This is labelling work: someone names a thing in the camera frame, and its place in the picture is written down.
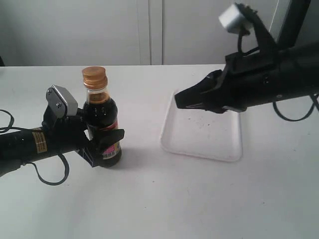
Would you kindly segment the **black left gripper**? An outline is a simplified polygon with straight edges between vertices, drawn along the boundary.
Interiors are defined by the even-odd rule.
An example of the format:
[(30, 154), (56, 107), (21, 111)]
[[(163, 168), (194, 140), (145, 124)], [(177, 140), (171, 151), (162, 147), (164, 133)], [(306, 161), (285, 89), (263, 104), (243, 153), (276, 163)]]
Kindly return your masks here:
[(58, 119), (47, 106), (42, 121), (43, 130), (47, 133), (48, 143), (55, 152), (67, 153), (75, 151), (91, 167), (97, 167), (101, 155), (109, 147), (124, 138), (124, 129), (99, 130), (90, 140), (85, 131), (88, 129), (85, 122), (85, 113), (77, 108), (76, 116)]

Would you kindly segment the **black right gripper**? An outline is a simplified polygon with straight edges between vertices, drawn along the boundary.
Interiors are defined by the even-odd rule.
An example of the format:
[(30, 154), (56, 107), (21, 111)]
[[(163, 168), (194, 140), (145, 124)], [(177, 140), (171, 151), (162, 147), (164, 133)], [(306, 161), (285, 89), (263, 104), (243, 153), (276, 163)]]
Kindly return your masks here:
[(226, 57), (223, 70), (212, 71), (199, 83), (175, 94), (175, 103), (183, 110), (241, 113), (271, 101), (267, 91), (278, 71), (278, 60), (273, 56), (257, 53), (242, 57), (234, 53)]

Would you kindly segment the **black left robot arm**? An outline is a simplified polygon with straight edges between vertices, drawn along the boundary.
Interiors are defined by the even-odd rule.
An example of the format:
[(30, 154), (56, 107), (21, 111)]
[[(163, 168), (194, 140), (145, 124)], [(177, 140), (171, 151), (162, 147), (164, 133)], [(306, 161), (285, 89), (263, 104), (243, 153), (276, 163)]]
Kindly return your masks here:
[(0, 129), (0, 174), (18, 170), (27, 164), (58, 156), (64, 165), (64, 177), (51, 185), (62, 184), (69, 175), (69, 164), (65, 153), (75, 151), (91, 167), (100, 166), (103, 152), (124, 138), (123, 129), (100, 131), (89, 139), (85, 130), (87, 124), (82, 109), (75, 116), (58, 118), (52, 109), (46, 108), (42, 125), (39, 128), (26, 129), (14, 127), (11, 117), (7, 127)]

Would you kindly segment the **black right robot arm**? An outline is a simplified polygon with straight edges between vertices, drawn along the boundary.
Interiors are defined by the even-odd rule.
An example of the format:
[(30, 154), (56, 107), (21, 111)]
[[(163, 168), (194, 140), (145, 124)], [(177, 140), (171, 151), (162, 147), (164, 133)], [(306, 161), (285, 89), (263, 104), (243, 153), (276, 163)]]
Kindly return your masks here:
[(209, 73), (194, 86), (175, 94), (179, 109), (222, 114), (249, 107), (316, 95), (319, 92), (319, 44), (275, 53), (225, 57), (223, 70)]

